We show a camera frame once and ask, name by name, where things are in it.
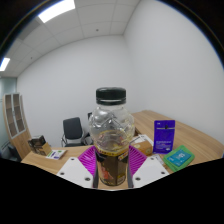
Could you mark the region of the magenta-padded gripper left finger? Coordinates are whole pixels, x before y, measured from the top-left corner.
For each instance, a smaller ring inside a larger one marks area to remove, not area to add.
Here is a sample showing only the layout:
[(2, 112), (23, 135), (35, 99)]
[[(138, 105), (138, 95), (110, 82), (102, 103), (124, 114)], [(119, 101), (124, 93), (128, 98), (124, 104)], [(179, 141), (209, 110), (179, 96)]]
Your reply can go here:
[(98, 187), (95, 147), (91, 146), (78, 157), (70, 157), (57, 175), (84, 188)]

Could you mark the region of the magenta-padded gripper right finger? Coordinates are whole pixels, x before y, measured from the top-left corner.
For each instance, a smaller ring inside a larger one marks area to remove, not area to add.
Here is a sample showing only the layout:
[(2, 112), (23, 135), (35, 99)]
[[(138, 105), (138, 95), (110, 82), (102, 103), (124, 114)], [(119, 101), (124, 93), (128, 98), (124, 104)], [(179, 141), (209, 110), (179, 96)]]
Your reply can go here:
[(157, 158), (147, 157), (133, 146), (129, 147), (127, 182), (129, 188), (141, 188), (167, 176), (169, 172)]

